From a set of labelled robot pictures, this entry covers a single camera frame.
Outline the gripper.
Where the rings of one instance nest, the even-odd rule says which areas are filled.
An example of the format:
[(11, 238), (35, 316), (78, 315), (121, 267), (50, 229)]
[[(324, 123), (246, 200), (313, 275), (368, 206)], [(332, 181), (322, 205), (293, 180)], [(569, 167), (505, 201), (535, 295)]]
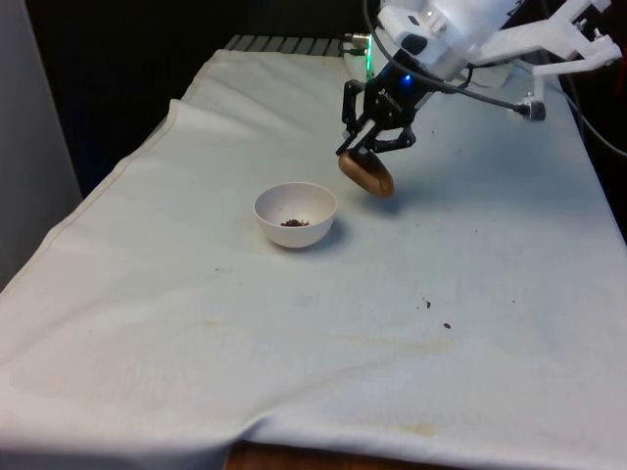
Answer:
[[(357, 97), (364, 92), (363, 112), (357, 117)], [(411, 147), (416, 139), (410, 127), (415, 113), (434, 93), (434, 88), (418, 80), (413, 74), (389, 62), (367, 83), (349, 80), (344, 85), (341, 121), (345, 125), (344, 141), (336, 155), (357, 152), (359, 159)], [(360, 142), (350, 149), (371, 120), (375, 125)], [(401, 128), (397, 137), (380, 140), (381, 130)]]

